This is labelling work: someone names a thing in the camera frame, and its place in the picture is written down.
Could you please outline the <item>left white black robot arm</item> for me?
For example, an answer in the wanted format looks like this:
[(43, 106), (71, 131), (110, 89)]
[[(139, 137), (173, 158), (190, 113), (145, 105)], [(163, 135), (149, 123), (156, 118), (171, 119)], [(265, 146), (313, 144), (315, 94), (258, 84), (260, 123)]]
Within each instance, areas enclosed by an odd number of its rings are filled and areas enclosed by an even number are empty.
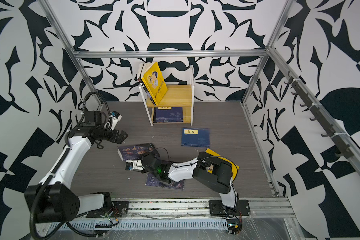
[(30, 234), (34, 240), (50, 239), (63, 225), (86, 238), (100, 238), (104, 234), (83, 233), (71, 224), (76, 218), (91, 212), (107, 213), (113, 207), (108, 192), (77, 196), (71, 191), (73, 177), (87, 151), (95, 145), (102, 150), (103, 141), (121, 144), (128, 137), (125, 131), (116, 130), (122, 115), (110, 111), (106, 98), (98, 92), (88, 93), (101, 98), (106, 112), (89, 111), (83, 107), (82, 117), (65, 134), (65, 146), (51, 170), (33, 186), (28, 186), (24, 196), (30, 210)]

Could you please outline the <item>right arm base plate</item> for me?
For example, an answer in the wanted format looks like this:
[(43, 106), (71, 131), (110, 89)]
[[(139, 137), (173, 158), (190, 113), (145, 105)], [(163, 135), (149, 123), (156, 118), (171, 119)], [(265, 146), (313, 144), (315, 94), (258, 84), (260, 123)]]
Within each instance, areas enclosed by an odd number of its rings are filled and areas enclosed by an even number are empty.
[(234, 209), (229, 209), (221, 200), (209, 200), (210, 215), (212, 217), (249, 216), (251, 209), (248, 200), (238, 200)]

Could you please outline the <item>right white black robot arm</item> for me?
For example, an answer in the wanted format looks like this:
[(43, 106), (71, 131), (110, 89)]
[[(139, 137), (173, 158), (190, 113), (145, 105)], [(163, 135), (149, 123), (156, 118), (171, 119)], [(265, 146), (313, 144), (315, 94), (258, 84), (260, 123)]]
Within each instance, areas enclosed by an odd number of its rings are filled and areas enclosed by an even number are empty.
[(154, 154), (147, 153), (138, 161), (143, 173), (150, 173), (159, 182), (170, 185), (183, 180), (194, 179), (210, 190), (219, 193), (222, 205), (226, 209), (237, 206), (239, 196), (234, 187), (239, 167), (221, 156), (207, 152), (187, 162), (173, 163), (157, 159)]

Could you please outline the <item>dark portrait book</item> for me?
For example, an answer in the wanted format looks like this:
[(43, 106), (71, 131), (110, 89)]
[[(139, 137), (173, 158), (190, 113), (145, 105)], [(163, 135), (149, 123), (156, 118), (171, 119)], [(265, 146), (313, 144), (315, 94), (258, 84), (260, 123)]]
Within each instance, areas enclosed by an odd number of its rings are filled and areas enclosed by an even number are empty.
[(122, 161), (141, 160), (142, 156), (146, 153), (152, 153), (156, 158), (160, 157), (153, 143), (118, 147), (118, 154)]
[(146, 180), (146, 186), (183, 191), (185, 187), (185, 180), (167, 185), (160, 182), (153, 174), (149, 173)]

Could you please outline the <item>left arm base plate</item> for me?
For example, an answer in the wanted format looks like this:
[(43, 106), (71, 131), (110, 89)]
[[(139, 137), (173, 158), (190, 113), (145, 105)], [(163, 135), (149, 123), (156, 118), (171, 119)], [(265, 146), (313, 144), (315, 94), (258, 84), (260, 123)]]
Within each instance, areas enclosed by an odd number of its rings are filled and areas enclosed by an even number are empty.
[(128, 213), (129, 201), (113, 201), (109, 207), (90, 211), (86, 218), (118, 218)]

